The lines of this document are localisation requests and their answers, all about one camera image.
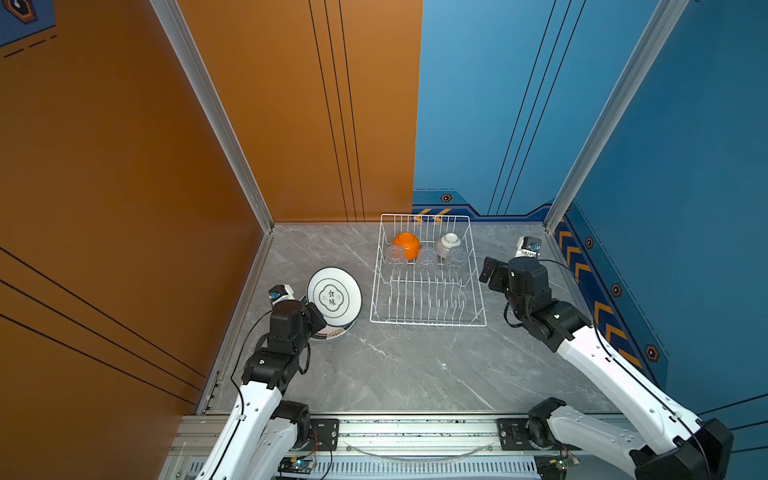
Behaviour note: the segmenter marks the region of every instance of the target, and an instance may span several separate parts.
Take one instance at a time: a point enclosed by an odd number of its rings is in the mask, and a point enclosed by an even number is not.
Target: clear glass
[[[406,260],[406,250],[400,245],[390,245],[384,253],[384,258],[385,262],[382,266],[384,278],[399,278],[403,267],[408,263],[408,260]]]
[[[452,282],[464,285],[469,280],[469,262],[467,250],[463,247],[455,247],[448,251],[448,275]]]
[[[437,252],[432,247],[422,247],[415,262],[415,278],[423,282],[434,281],[437,276]]]

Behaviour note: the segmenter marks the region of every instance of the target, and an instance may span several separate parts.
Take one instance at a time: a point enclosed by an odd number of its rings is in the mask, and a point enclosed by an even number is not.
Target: yellow chevron stripe
[[[568,255],[565,256],[565,262],[568,264],[568,266],[571,266],[571,253],[581,253],[581,250],[576,247],[568,247],[566,250]]]
[[[623,338],[625,340],[627,339],[627,335],[624,332],[622,332],[621,330],[619,330],[618,328],[616,328],[613,325],[606,325],[605,326],[605,339],[607,340],[608,343],[611,343],[611,334],[613,334],[613,333],[615,333],[616,335],[619,335],[621,338]]]
[[[575,272],[576,273],[576,280],[578,280],[578,273],[581,270],[586,270],[588,272],[592,271],[592,269],[589,266],[584,265],[583,263],[576,262],[576,272]]]
[[[448,213],[449,211],[451,211],[451,209],[450,209],[450,208],[446,208],[445,210],[443,210],[442,212],[440,212],[440,213],[438,214],[438,216],[437,216],[437,217],[435,217],[435,222],[442,222],[442,218],[440,218],[440,215],[445,215],[445,214],[446,214],[446,213]]]
[[[627,360],[629,360],[630,362],[632,362],[632,364],[633,364],[633,365],[635,365],[635,366],[636,366],[638,369],[641,369],[641,368],[643,368],[643,366],[640,364],[640,360],[638,360],[638,359],[634,358],[634,357],[633,357],[632,355],[630,355],[629,353],[626,353],[626,352],[625,352],[625,351],[623,351],[622,349],[619,349],[619,353],[620,353],[620,354],[621,354],[621,356],[623,356],[625,359],[627,359]]]
[[[594,322],[598,325],[600,324],[600,310],[603,310],[604,312],[614,315],[614,311],[608,305],[604,305],[603,303],[600,303],[600,302],[595,302],[594,303]]]
[[[573,234],[565,230],[560,232],[560,250],[563,250],[563,237],[573,237]]]
[[[422,221],[422,217],[421,217],[421,216],[422,216],[423,214],[426,214],[426,213],[427,213],[427,212],[429,212],[430,210],[431,210],[431,208],[425,208],[424,210],[420,211],[420,212],[419,212],[419,214],[417,214],[415,217],[413,217],[413,220],[415,220],[415,221],[417,221],[417,222],[420,222],[420,221]]]

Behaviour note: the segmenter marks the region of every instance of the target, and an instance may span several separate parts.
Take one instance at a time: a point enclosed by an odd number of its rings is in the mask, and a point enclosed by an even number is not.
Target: orange wall
[[[179,3],[275,221],[410,213],[421,1]]]
[[[3,476],[154,478],[261,231],[150,3],[55,14],[0,48]]]

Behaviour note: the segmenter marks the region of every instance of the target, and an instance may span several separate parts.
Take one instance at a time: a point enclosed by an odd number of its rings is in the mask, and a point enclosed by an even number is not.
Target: white bowl
[[[448,251],[462,244],[462,239],[455,233],[446,233],[435,242],[435,250],[440,258],[447,258]]]

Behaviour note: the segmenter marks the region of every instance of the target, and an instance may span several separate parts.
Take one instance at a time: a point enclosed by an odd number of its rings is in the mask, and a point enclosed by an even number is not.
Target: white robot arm
[[[296,372],[306,372],[299,357],[326,322],[312,303],[296,301],[288,285],[272,288],[270,299],[270,331],[246,361],[235,406],[197,480],[272,478],[283,456],[309,438],[309,407],[284,401],[283,394]]]
[[[724,479],[733,434],[716,419],[702,422],[642,376],[570,303],[553,299],[547,269],[538,262],[540,240],[518,243],[507,263],[486,258],[479,280],[504,293],[520,326],[582,371],[637,429],[628,432],[550,398],[528,413],[536,446],[578,448],[637,480]],[[313,304],[293,299],[289,286],[270,290],[270,333],[260,339],[243,371],[236,401],[197,480],[266,480],[291,448],[309,436],[309,410],[285,402],[311,335],[325,326]],[[267,339],[268,345],[261,344]]]
[[[577,445],[638,480],[725,478],[733,434],[716,419],[702,422],[640,374],[570,303],[553,299],[541,241],[526,237],[507,263],[486,258],[479,280],[504,293],[519,325],[582,371],[637,432],[625,432],[550,398],[528,415],[532,441]],[[521,248],[535,255],[520,254]]]

